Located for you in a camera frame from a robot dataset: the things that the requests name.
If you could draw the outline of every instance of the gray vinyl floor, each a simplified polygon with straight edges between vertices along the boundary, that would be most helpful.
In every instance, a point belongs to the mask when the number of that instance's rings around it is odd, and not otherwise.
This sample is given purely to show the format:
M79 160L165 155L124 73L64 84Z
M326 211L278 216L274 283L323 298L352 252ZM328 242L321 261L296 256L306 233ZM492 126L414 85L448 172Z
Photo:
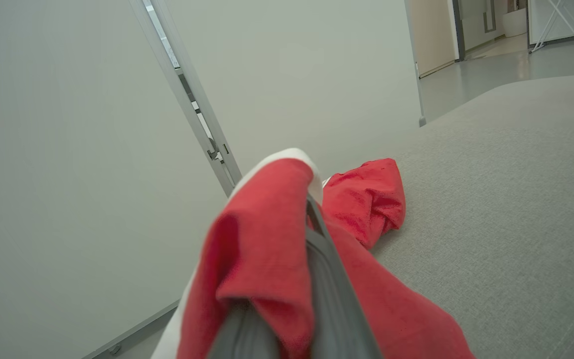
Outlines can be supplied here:
M574 41L530 55L520 51L456 63L420 80L424 114L431 122L497 86L568 75L574 75Z

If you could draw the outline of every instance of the drying rack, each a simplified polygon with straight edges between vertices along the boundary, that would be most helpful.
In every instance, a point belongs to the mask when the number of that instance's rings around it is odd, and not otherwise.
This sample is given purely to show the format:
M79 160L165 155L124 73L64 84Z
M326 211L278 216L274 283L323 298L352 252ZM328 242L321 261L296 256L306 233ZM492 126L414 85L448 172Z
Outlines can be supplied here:
M544 42L546 41L546 36L549 36L549 32L551 32L551 29L553 27L553 23L555 23L555 20L557 20L558 16L561 17L562 20L564 20L564 22L566 23L566 25L568 26L568 28L571 30L571 32L574 35L574 28L572 27L571 23L568 21L568 19L564 16L564 14L561 11L562 9L565 10L565 12L567 13L570 20L574 23L573 14L570 13L570 11L568 10L567 5L566 5L567 0L558 0L557 4L555 2L553 2L553 0L548 0L548 2L551 3L551 5L553 6L553 12L552 12L551 16L549 17L549 21L546 23L546 26L544 27L544 31L542 32L542 36L540 36L540 39L537 40L535 47L533 47L528 52L529 54L532 54L533 52L544 47L544 45L545 45Z

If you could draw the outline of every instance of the baseboard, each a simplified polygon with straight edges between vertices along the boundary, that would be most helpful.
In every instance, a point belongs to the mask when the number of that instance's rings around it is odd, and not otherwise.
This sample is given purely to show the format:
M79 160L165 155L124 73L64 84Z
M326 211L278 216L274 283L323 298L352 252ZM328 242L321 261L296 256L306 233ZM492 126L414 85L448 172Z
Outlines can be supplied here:
M455 63L455 60L452 60L452 61L449 61L448 63L445 63L445 64L443 64L443 65L438 66L437 68L434 68L434 69L432 69L432 70L426 71L425 73L421 73L420 78L422 78L422 77L424 77L424 76L429 76L429 75L431 75L431 73L434 73L435 71L438 71L438 70L442 70L443 68L445 68L445 67L447 67L447 66L449 66L449 65L452 65L452 64L454 64L454 63Z
M469 48L468 50L465 50L465 51L464 51L464 54L465 54L465 55L466 55L466 54L471 54L471 53L474 52L475 50L480 50L481 48L483 48L483 47L485 47L485 46L488 46L488 45L490 45L490 44L494 43L495 41L498 41L499 39L502 39L502 38L506 38L506 35L505 35L505 34L501 34L501 35L499 35L499 36L496 37L496 38L490 39L489 41L483 42L483 43L481 43L480 45L477 45L477 46L474 46L474 47L472 47L472 48Z

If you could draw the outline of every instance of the red towel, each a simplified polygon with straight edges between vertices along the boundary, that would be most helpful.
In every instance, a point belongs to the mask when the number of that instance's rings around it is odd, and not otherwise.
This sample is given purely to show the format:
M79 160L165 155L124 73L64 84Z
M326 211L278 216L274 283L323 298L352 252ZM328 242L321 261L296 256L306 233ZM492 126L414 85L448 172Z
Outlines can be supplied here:
M319 179L307 163L277 159L257 166L214 221L180 312L178 359L207 355L233 298L251 300L278 336L284 357L308 356L314 313L303 219L308 187L316 191ZM320 193L312 195L321 201ZM367 162L335 175L325 187L322 208L384 357L472 358L453 318L407 288L365 249L405 218L396 162ZM175 318L173 327L180 322ZM169 337L178 338L178 329L168 330L153 358L164 357L161 346Z

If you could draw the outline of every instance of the gray floor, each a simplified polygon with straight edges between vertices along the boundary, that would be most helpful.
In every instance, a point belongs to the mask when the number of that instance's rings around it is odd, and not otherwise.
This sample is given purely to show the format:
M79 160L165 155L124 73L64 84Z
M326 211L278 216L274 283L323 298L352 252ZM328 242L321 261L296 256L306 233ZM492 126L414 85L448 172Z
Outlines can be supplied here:
M456 63L420 80L424 115L431 122L494 89L522 80L574 75L574 41Z
M492 89L394 146L406 217L376 259L477 358L574 359L574 76Z

